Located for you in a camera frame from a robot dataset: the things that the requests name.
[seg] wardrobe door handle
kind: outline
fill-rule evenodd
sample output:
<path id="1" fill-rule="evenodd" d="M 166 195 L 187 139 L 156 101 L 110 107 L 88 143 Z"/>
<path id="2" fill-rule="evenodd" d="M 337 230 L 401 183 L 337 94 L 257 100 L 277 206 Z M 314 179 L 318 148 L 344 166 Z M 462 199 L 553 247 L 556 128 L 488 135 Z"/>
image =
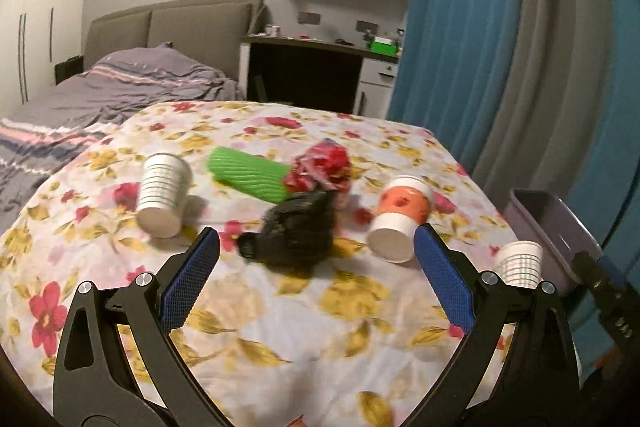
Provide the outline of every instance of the wardrobe door handle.
<path id="1" fill-rule="evenodd" d="M 53 8 L 49 19 L 49 64 L 53 64 Z"/>
<path id="2" fill-rule="evenodd" d="M 22 83 L 24 84 L 24 97 L 29 102 L 29 92 L 27 91 L 27 64 L 24 61 L 24 41 L 27 36 L 27 14 L 22 18 Z"/>
<path id="3" fill-rule="evenodd" d="M 20 23 L 18 26 L 18 83 L 20 84 L 20 100 L 24 103 L 24 90 L 22 88 L 22 16 L 20 14 Z"/>

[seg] floral tablecloth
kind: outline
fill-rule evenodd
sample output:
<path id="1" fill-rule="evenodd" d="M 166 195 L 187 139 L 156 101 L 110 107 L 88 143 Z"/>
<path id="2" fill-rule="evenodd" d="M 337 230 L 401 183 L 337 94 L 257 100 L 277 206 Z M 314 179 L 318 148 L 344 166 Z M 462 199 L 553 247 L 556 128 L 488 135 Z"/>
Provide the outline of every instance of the floral tablecloth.
<path id="1" fill-rule="evenodd" d="M 258 230 L 270 205 L 213 182 L 207 156 L 223 145 L 290 162 L 327 137 L 347 147 L 354 165 L 331 259 L 287 273 L 245 263 L 234 240 Z M 152 240 L 133 209 L 143 161 L 161 151 L 183 156 L 194 182 L 181 235 Z M 380 191 L 398 174 L 433 187 L 430 222 L 479 270 L 491 268 L 497 247 L 515 239 L 427 130 L 281 105 L 155 105 L 53 176 L 2 236 L 0 343 L 51 410 L 56 351 L 78 283 L 118 287 L 156 272 L 209 225 L 220 232 L 221 260 L 187 324 L 171 337 L 220 409 L 264 427 L 300 414 L 310 427 L 399 425 L 462 332 L 449 324 L 416 263 L 386 263 L 364 244 Z M 121 333 L 143 392 L 159 401 L 130 331 Z M 488 397 L 509 340 L 505 330 L 475 401 Z"/>

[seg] plastic bin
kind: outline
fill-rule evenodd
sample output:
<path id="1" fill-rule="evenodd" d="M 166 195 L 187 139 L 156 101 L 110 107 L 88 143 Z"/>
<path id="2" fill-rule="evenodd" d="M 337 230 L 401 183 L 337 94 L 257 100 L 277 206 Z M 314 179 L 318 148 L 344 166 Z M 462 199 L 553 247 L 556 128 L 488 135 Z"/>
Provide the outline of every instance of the plastic bin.
<path id="1" fill-rule="evenodd" d="M 576 253 L 586 251 L 596 260 L 603 256 L 600 245 L 575 214 L 549 192 L 514 188 L 504 219 L 518 239 L 535 241 L 543 248 L 542 277 L 556 285 L 560 296 L 581 284 L 570 267 Z"/>

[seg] metal screw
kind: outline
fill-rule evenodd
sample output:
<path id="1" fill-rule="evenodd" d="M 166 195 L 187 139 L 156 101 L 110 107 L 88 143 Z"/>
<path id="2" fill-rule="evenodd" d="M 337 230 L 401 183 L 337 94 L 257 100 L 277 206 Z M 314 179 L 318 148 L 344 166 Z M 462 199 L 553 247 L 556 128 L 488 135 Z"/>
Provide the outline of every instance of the metal screw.
<path id="1" fill-rule="evenodd" d="M 493 286 L 498 282 L 498 276 L 494 272 L 484 272 L 480 279 L 484 284 L 488 284 L 489 286 Z"/>
<path id="2" fill-rule="evenodd" d="M 91 286 L 92 284 L 89 281 L 84 281 L 83 283 L 80 283 L 80 285 L 78 286 L 78 291 L 84 295 L 85 293 L 89 293 Z"/>
<path id="3" fill-rule="evenodd" d="M 549 281 L 543 281 L 542 285 L 540 285 L 542 291 L 544 293 L 548 293 L 551 295 L 554 291 L 556 291 L 556 287 L 553 286 Z"/>
<path id="4" fill-rule="evenodd" d="M 150 273 L 146 273 L 146 272 L 145 273 L 141 273 L 140 275 L 138 275 L 136 277 L 136 284 L 138 286 L 146 286 L 153 279 L 154 279 L 154 276 L 152 276 Z"/>

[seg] wardrobe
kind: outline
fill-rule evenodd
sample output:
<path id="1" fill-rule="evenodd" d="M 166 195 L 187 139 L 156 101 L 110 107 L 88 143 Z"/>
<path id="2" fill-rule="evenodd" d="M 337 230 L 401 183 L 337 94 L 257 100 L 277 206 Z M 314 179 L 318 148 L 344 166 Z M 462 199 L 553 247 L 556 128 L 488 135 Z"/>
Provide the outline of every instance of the wardrobe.
<path id="1" fill-rule="evenodd" d="M 0 0 L 0 118 L 55 84 L 54 66 L 82 53 L 84 0 Z"/>

